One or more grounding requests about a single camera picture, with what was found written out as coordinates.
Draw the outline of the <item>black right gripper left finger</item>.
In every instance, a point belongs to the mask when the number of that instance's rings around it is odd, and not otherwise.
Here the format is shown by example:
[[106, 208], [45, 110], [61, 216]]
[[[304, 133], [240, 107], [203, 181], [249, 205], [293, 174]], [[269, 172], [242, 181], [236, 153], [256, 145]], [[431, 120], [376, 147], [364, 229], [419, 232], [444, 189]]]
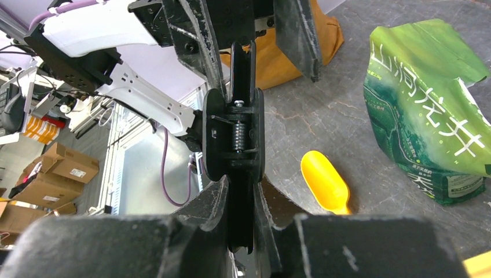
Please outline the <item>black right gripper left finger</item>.
[[211, 182], [173, 214], [168, 233], [169, 277], [227, 276], [229, 179]]

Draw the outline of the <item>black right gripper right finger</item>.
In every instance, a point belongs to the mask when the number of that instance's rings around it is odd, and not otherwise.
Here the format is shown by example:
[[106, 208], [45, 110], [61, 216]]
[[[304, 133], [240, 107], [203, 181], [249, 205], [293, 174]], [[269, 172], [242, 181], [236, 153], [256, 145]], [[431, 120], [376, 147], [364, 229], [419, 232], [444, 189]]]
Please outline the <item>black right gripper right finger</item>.
[[286, 277], [287, 252], [295, 245], [283, 230], [305, 210], [277, 189], [267, 177], [254, 186], [254, 253], [259, 277]]

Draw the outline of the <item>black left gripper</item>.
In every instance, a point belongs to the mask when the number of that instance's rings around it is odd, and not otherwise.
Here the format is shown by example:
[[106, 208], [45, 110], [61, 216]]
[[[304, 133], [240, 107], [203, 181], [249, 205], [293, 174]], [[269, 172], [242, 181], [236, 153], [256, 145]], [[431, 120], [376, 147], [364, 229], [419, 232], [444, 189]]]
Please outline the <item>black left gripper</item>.
[[228, 101], [219, 48], [247, 45], [275, 20], [276, 45], [299, 72], [320, 79], [322, 54], [310, 1], [133, 1], [128, 5], [161, 47]]

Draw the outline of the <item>orange plastic litter scoop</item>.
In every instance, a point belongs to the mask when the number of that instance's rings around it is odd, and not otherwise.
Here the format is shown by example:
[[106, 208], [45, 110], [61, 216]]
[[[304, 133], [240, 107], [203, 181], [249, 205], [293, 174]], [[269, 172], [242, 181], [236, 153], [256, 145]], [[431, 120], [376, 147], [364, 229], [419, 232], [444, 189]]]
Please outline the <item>orange plastic litter scoop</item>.
[[328, 158], [319, 151], [306, 152], [301, 173], [317, 203], [336, 215], [350, 215], [350, 189]]

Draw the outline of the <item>black bag clip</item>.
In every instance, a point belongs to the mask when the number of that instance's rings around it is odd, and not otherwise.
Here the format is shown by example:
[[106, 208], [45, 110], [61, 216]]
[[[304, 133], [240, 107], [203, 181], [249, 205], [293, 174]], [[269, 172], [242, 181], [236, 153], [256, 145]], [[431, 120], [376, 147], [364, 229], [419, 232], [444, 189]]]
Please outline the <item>black bag clip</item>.
[[226, 177], [228, 249], [254, 246], [254, 186], [265, 169], [264, 95], [256, 86], [256, 44], [231, 48], [230, 98], [211, 89], [204, 98], [203, 155], [208, 178]]

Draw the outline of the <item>green cat litter bag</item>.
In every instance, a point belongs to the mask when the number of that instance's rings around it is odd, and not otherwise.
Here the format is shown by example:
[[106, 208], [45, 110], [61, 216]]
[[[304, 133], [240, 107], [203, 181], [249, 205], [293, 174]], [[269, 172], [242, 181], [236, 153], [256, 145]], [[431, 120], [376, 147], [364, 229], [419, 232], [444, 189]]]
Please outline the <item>green cat litter bag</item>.
[[469, 88], [489, 68], [440, 19], [376, 27], [369, 47], [363, 95], [380, 149], [441, 205], [484, 192], [490, 122]]

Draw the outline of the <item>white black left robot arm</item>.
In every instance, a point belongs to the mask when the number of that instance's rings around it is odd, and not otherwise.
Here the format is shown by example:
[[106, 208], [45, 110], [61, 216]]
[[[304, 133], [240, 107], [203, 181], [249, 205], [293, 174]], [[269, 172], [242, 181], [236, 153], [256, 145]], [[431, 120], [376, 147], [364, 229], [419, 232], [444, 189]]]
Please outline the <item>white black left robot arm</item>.
[[[64, 82], [131, 106], [193, 152], [250, 152], [264, 141], [255, 39], [266, 20], [280, 51], [317, 81], [322, 55], [309, 1], [54, 1], [25, 41]], [[210, 86], [204, 108], [182, 107], [139, 76], [117, 51], [127, 45], [173, 47]]]

